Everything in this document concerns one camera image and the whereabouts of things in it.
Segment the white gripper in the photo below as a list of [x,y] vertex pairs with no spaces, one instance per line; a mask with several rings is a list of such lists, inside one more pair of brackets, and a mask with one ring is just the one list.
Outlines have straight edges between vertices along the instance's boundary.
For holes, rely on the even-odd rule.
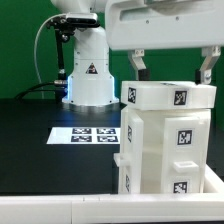
[[150,77],[143,49],[204,47],[195,83],[210,84],[224,46],[224,0],[109,0],[105,28],[111,49],[130,50],[137,80]]

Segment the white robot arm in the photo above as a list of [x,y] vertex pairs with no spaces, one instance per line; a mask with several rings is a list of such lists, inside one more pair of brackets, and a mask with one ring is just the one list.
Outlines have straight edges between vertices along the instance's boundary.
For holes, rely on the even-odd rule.
[[67,104],[115,104],[110,50],[200,48],[205,57],[196,81],[211,82],[212,66],[224,46],[224,0],[50,0],[61,28],[75,39],[74,70],[68,77]]

